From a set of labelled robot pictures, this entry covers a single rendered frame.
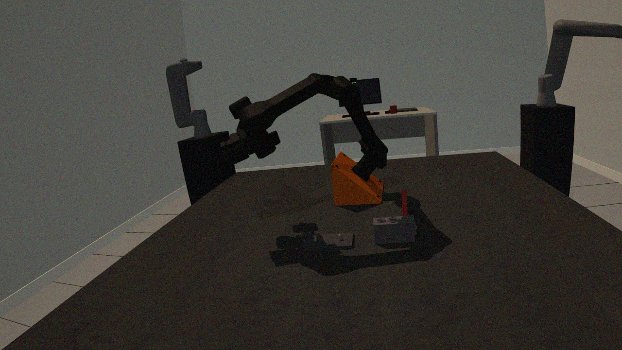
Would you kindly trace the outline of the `red peg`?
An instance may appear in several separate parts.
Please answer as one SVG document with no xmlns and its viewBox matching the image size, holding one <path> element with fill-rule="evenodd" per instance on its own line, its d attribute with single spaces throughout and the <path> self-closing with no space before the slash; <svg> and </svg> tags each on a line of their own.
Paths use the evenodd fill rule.
<svg viewBox="0 0 622 350">
<path fill-rule="evenodd" d="M 402 190 L 402 214 L 403 216 L 407 216 L 407 191 Z"/>
</svg>

